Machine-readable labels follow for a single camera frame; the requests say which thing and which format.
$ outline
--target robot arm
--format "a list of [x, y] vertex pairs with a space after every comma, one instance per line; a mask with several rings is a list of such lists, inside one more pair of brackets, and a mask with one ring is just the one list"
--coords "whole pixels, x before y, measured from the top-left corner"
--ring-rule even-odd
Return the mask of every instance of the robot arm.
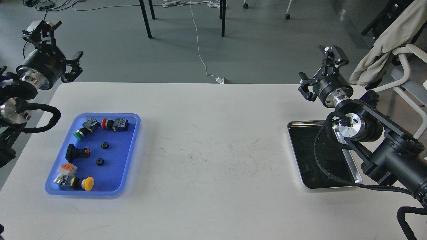
[[[396, 181], [401, 182], [427, 208], [427, 161], [419, 155], [424, 146], [375, 108], [378, 95], [374, 91], [368, 91], [359, 100], [350, 99], [353, 89], [339, 73], [339, 68], [347, 64], [348, 59], [339, 47], [322, 47], [322, 50], [322, 67], [314, 78], [308, 79], [305, 73], [299, 73], [299, 91], [307, 100], [315, 101], [319, 97], [325, 107], [335, 108], [326, 120], [328, 136], [333, 136], [331, 126], [337, 124], [348, 145], [338, 143], [336, 139], [334, 144], [354, 150], [363, 160], [364, 174], [379, 185], [391, 186]], [[376, 141], [383, 130], [385, 139], [374, 152], [361, 144]]]
[[[61, 117], [61, 112], [46, 104], [28, 103], [34, 99], [38, 90], [48, 90], [61, 78], [62, 82], [72, 82], [82, 72], [79, 60], [83, 52], [76, 52], [73, 59], [66, 59], [56, 46], [55, 29], [61, 21], [47, 23], [44, 20], [31, 23], [23, 30], [22, 38], [35, 46], [34, 51], [16, 68], [16, 73], [8, 72], [12, 79], [8, 85], [0, 82], [0, 128], [6, 127], [0, 134], [0, 167], [15, 158], [13, 143], [21, 132], [36, 133], [51, 129]], [[71, 71], [66, 73], [66, 66]], [[31, 118], [31, 111], [40, 109], [53, 114], [49, 123], [40, 128], [25, 128]]]

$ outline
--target black cable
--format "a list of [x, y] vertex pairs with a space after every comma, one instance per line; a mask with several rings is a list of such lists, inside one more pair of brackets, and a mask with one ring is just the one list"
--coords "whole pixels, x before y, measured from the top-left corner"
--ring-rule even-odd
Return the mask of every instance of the black cable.
[[398, 213], [396, 214], [396, 217], [398, 219], [398, 222], [403, 230], [403, 233], [405, 234], [406, 238], [408, 240], [417, 240], [415, 237], [414, 232], [412, 231], [411, 227], [409, 227], [409, 224], [405, 220], [405, 214], [419, 214], [419, 215], [427, 215], [427, 209], [424, 208], [414, 208], [414, 207], [400, 207], [398, 210]]
[[55, 126], [59, 119], [61, 118], [61, 112], [52, 106], [49, 106], [47, 104], [41, 104], [41, 103], [26, 103], [26, 101], [20, 101], [19, 104], [17, 104], [17, 113], [22, 113], [26, 110], [42, 110], [52, 113], [52, 117], [49, 120], [49, 123], [44, 127], [39, 128], [24, 128], [22, 132], [24, 133], [37, 133], [37, 132], [45, 132], [53, 126]]
[[411, 195], [411, 192], [409, 192], [409, 190], [405, 189], [405, 188], [401, 188], [401, 187], [393, 187], [393, 186], [382, 186], [382, 185], [367, 185], [367, 184], [360, 184], [360, 183], [354, 183], [354, 182], [350, 182], [350, 181], [346, 181], [342, 178], [339, 178], [337, 176], [335, 176], [334, 174], [330, 173], [329, 171], [327, 171], [319, 162], [318, 158], [317, 158], [317, 150], [316, 150], [316, 145], [319, 141], [320, 135], [323, 132], [323, 130], [326, 127], [326, 123], [321, 127], [321, 129], [319, 130], [318, 134], [316, 135], [316, 138], [314, 139], [314, 159], [317, 163], [317, 166], [319, 167], [319, 169], [326, 175], [328, 176], [330, 179], [335, 180], [339, 183], [342, 184], [347, 184], [350, 186], [356, 186], [356, 187], [360, 187], [360, 188], [366, 188], [366, 189], [370, 189], [370, 190], [375, 190], [375, 191], [390, 191], [390, 192], [399, 192], [399, 193], [405, 193], [408, 195]]
[[61, 10], [64, 10], [64, 9], [60, 9], [60, 8], [63, 7], [63, 6], [65, 6], [65, 5], [67, 5], [67, 4], [69, 4], [70, 2], [71, 2], [71, 0], [66, 0], [62, 5], [60, 5], [58, 7], [51, 8], [51, 9], [49, 9], [49, 11], [61, 11]]
[[46, 19], [46, 16], [47, 16], [47, 10], [46, 10], [46, 13], [44, 14], [43, 21]]
[[[47, 3], [47, 2], [51, 2], [51, 1], [52, 1], [52, 0], [46, 0], [46, 1], [44, 1], [44, 2], [40, 2], [40, 0], [39, 0], [39, 1], [37, 1], [36, 3], [34, 3], [34, 4], [33, 4], [33, 6], [34, 6], [34, 5], [37, 5], [37, 4], [39, 4], [39, 3]], [[26, 4], [25, 4], [25, 0], [22, 0], [22, 4], [23, 4], [24, 6], [28, 6], [28, 5], [26, 5]]]
[[24, 44], [24, 47], [22, 48], [22, 56], [24, 56], [24, 59], [25, 59], [25, 46], [27, 45], [27, 41], [25, 42], [25, 44]]
[[70, 8], [70, 7], [71, 7], [71, 5], [70, 5], [70, 6], [68, 6], [68, 7], [66, 7], [66, 8], [63, 8], [63, 9], [58, 9], [58, 10], [49, 10], [49, 11], [51, 11], [51, 12], [57, 12], [57, 11], [62, 11], [62, 10], [68, 9], [68, 8]]

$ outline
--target beige jacket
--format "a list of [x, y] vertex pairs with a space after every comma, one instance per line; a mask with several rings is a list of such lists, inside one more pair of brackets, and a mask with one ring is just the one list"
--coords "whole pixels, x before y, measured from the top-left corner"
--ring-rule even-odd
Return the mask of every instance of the beige jacket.
[[387, 67], [392, 50], [411, 42], [427, 21], [427, 0], [415, 0], [375, 41], [374, 47], [359, 62], [350, 83], [367, 86]]

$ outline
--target white cable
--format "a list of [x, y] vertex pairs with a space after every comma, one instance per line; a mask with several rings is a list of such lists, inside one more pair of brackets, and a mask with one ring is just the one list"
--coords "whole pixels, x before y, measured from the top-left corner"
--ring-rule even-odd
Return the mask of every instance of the white cable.
[[200, 48], [199, 48], [199, 33], [197, 32], [196, 21], [194, 20], [193, 9], [191, 8], [191, 6], [192, 6], [192, 3], [191, 3], [191, 0], [190, 0], [190, 11], [191, 11], [191, 16], [193, 17], [194, 26], [195, 26], [195, 28], [196, 28], [197, 52], [199, 53], [200, 60], [202, 61], [203, 65], [205, 66], [205, 73], [206, 73], [206, 76], [212, 76], [212, 77], [214, 77], [214, 78], [215, 78], [215, 80], [218, 80], [218, 78], [217, 78], [217, 77], [215, 77], [214, 75], [208, 74], [208, 68], [206, 67], [205, 62], [203, 61], [202, 56], [200, 56]]
[[213, 2], [213, 1], [201, 1], [201, 2], [186, 2], [186, 1], [170, 1], [170, 0], [163, 0], [166, 3], [162, 3], [161, 5], [165, 8], [168, 7], [172, 7], [172, 6], [185, 6], [185, 5], [193, 5], [193, 4], [201, 4], [201, 3], [206, 3], [206, 5], [208, 7], [211, 8], [219, 8], [219, 0], [216, 0], [217, 2]]
[[[206, 5], [208, 7], [211, 8], [219, 8], [219, 0], [216, 0], [217, 3], [214, 3], [212, 1], [202, 1], [202, 2], [194, 2], [192, 3], [190, 2], [186, 2], [186, 1], [170, 1], [170, 0], [162, 0], [166, 3], [162, 3], [162, 4], [153, 4], [153, 6], [162, 6], [164, 8], [168, 8], [168, 7], [172, 7], [172, 6], [185, 6], [185, 5], [193, 5], [193, 4], [201, 4], [201, 3], [206, 3]], [[118, 5], [118, 6], [107, 6], [107, 7], [99, 7], [99, 8], [94, 8], [94, 9], [75, 9], [74, 5], [76, 3], [78, 3], [79, 1], [76, 0], [73, 2], [73, 4], [71, 4], [71, 8], [73, 10], [76, 11], [91, 11], [91, 10], [98, 10], [98, 9], [105, 9], [105, 8], [117, 8], [117, 7], [134, 7], [134, 6], [140, 6], [140, 5]]]
[[73, 4], [71, 4], [71, 8], [76, 11], [91, 11], [91, 10], [98, 10], [98, 9], [105, 9], [105, 8], [117, 8], [117, 7], [134, 7], [134, 6], [140, 6], [140, 5], [120, 5], [120, 6], [107, 6], [107, 7], [100, 7], [95, 9], [75, 9], [74, 5], [78, 3], [79, 1], [76, 0]]

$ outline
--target black table leg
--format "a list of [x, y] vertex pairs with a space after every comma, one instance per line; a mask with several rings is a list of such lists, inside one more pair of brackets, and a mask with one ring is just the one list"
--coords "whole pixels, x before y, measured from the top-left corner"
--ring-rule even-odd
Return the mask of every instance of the black table leg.
[[219, 18], [222, 18], [222, 1], [223, 0], [219, 0]]
[[227, 0], [222, 0], [222, 29], [221, 29], [221, 37], [225, 36], [225, 9], [227, 6]]
[[147, 29], [148, 38], [153, 38], [151, 36], [150, 25], [148, 24], [147, 12], [145, 11], [144, 0], [139, 0], [141, 5], [142, 16], [144, 17], [145, 28]]
[[148, 0], [148, 4], [150, 5], [151, 18], [155, 20], [156, 16], [154, 15], [153, 1]]

